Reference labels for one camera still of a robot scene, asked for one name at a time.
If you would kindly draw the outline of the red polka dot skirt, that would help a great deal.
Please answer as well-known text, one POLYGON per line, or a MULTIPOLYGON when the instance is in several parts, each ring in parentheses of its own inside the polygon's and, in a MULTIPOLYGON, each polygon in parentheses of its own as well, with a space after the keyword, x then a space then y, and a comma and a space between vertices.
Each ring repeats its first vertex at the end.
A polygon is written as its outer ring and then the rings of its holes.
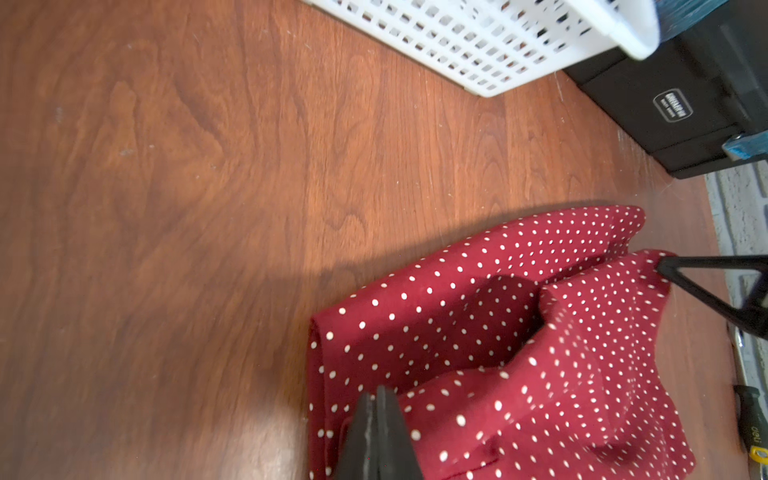
POLYGON ((695 467, 656 366, 670 290, 631 251, 636 206, 499 225, 315 314, 309 475, 336 476, 354 407, 398 398, 428 479, 683 479, 695 467))

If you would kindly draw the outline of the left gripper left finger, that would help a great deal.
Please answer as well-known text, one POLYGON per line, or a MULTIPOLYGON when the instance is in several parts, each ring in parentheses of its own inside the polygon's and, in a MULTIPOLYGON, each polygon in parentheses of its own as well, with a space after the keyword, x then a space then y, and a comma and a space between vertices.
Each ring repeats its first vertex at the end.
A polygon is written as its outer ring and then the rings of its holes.
POLYGON ((364 393, 352 418, 335 478, 374 480, 378 478, 378 417, 375 397, 364 393))

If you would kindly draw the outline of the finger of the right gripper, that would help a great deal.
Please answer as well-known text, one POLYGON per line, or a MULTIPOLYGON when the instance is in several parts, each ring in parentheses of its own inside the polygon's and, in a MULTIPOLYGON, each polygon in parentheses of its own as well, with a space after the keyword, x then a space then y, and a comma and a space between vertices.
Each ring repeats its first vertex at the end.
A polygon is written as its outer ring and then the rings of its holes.
POLYGON ((754 337, 767 338, 767 256, 666 256, 656 267, 658 274, 684 292, 712 309, 732 326, 754 337), (726 286, 714 290, 699 282, 700 275, 689 270, 719 271, 728 280, 728 273, 751 272, 757 275, 743 300, 734 304, 726 286))

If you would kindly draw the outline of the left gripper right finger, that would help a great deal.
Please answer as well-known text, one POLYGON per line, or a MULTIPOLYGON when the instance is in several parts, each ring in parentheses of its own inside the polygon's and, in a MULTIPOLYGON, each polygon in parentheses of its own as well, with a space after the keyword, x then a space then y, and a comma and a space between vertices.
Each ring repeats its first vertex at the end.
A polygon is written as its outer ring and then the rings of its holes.
POLYGON ((384 386, 376 390, 375 419, 376 478, 422 480, 423 473, 397 397, 384 386))

